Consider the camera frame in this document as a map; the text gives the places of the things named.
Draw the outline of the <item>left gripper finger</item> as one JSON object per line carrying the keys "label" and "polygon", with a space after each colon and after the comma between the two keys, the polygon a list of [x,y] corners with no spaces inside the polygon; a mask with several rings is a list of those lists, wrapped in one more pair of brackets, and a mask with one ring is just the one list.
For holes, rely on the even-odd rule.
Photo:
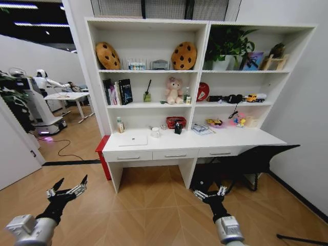
{"label": "left gripper finger", "polygon": [[69,195],[75,195],[75,196],[79,196],[81,195],[86,189],[87,189],[87,178],[88,175],[85,175],[85,177],[82,179],[81,183],[77,186],[75,186],[74,188],[70,189],[69,191],[67,191],[67,194]]}
{"label": "left gripper finger", "polygon": [[52,188],[48,189],[46,191],[47,197],[53,197],[55,196],[56,192],[58,191],[58,189],[60,188],[60,186],[62,185],[64,181],[64,178],[60,179],[58,182],[56,182]]}

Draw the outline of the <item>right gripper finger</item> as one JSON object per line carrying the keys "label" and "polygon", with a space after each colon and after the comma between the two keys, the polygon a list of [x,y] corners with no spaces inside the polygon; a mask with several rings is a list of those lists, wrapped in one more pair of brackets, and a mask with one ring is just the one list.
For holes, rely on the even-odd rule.
{"label": "right gripper finger", "polygon": [[221,184],[218,186],[217,195],[224,197],[230,193],[230,190],[231,190],[230,187],[227,187],[227,186],[224,186]]}
{"label": "right gripper finger", "polygon": [[204,190],[204,185],[202,185],[201,183],[192,184],[191,190],[193,194],[200,200],[204,200],[208,198],[208,194]]}

